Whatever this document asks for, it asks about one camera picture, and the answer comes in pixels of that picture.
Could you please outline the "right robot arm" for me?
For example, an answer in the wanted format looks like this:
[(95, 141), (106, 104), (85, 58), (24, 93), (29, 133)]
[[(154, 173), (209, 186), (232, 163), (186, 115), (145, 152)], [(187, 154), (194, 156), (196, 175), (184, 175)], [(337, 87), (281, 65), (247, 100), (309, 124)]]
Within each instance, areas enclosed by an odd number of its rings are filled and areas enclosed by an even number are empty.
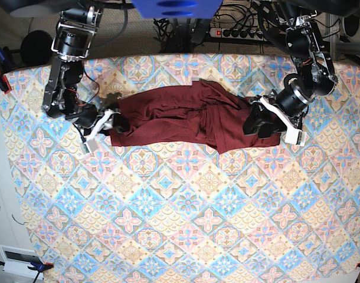
[(0, 1), (0, 7), (13, 17), (41, 17), (58, 13), (51, 50), (55, 57), (42, 102), (43, 112), (50, 118), (64, 117), (80, 134), (82, 150), (92, 153), (98, 145), (95, 137), (112, 128), (126, 130), (127, 121), (117, 107), (98, 109), (77, 97), (77, 85), (86, 76), (83, 61), (95, 46), (105, 9), (122, 10), (127, 27), (128, 11), (135, 6), (126, 1)]

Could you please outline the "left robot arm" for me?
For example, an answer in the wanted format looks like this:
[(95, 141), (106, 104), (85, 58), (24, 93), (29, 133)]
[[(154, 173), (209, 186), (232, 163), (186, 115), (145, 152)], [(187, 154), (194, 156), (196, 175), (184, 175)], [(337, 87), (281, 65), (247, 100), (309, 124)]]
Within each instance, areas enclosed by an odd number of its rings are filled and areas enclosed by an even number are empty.
[(296, 71), (285, 76), (282, 91), (250, 99), (253, 108), (243, 133), (260, 139), (284, 133), (286, 143), (304, 146), (303, 118), (309, 106), (338, 83), (315, 17), (320, 12), (350, 16), (359, 11), (359, 1), (254, 1), (252, 6), (264, 38), (290, 56)]

